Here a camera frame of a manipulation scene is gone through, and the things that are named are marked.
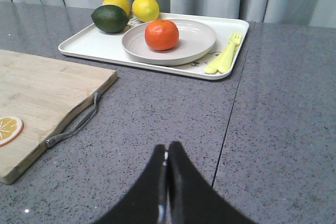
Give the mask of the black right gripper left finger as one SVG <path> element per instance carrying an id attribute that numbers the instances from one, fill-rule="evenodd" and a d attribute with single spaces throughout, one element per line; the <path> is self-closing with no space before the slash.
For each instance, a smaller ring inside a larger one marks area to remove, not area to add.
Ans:
<path id="1" fill-rule="evenodd" d="M 156 145 L 133 186 L 95 223 L 166 223 L 167 159 L 165 146 Z"/>

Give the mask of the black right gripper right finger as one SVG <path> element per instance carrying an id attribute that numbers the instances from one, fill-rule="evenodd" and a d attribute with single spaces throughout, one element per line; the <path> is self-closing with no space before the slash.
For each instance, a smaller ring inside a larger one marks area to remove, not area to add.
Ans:
<path id="1" fill-rule="evenodd" d="M 180 142 L 172 142 L 168 153 L 172 223 L 253 223 L 213 190 Z"/>

